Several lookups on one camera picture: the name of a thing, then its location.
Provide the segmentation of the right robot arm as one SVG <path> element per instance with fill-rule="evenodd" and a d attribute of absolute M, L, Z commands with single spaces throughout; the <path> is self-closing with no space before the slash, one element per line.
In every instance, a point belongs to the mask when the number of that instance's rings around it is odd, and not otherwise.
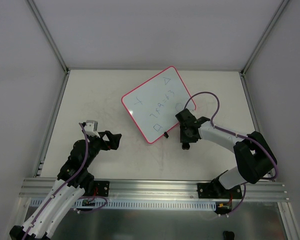
<path fill-rule="evenodd" d="M 221 173 L 206 186 L 197 186 L 199 198 L 225 199 L 240 185 L 255 184 L 276 169 L 278 162 L 260 132 L 236 134 L 212 124 L 207 117 L 196 118 L 188 109 L 175 117 L 179 122 L 182 149 L 189 150 L 190 144 L 206 140 L 229 150 L 235 156 L 235 167 Z"/>

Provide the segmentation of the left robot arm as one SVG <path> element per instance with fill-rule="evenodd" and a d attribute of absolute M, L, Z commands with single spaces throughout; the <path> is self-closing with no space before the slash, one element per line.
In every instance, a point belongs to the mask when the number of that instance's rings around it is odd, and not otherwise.
<path fill-rule="evenodd" d="M 54 231 L 81 197 L 95 199 L 103 184 L 95 181 L 88 167 L 100 151 L 117 150 L 122 134 L 106 130 L 98 134 L 84 134 L 84 139 L 73 144 L 65 164 L 61 167 L 50 192 L 36 211 L 22 224 L 15 225 L 9 232 L 13 240 L 49 240 Z"/>

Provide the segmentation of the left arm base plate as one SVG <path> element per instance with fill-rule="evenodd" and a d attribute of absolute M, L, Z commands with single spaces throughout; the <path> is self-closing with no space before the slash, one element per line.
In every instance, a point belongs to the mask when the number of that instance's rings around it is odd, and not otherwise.
<path fill-rule="evenodd" d="M 105 180 L 95 180 L 93 187 L 93 196 L 108 197 L 110 191 L 110 182 Z"/>

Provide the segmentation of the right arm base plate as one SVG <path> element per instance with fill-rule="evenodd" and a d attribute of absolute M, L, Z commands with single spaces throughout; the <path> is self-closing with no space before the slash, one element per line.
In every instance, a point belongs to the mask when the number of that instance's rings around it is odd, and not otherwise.
<path fill-rule="evenodd" d="M 225 189 L 220 183 L 208 182 L 197 183 L 197 194 L 199 199 L 242 199 L 243 194 L 240 185 Z"/>

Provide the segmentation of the pink framed whiteboard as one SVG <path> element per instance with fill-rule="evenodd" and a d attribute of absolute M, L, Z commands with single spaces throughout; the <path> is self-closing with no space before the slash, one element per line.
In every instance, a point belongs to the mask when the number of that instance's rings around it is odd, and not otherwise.
<path fill-rule="evenodd" d="M 148 79 L 121 98 L 121 103 L 149 144 L 178 124 L 184 107 L 196 109 L 184 81 L 174 66 Z"/>

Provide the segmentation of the black whiteboard eraser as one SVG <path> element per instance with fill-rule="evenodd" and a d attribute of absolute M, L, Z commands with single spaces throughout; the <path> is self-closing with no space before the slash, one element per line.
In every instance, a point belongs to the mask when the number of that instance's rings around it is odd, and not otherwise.
<path fill-rule="evenodd" d="M 181 147 L 183 150 L 189 150 L 191 146 L 189 143 L 185 142 L 185 143 L 182 143 Z"/>

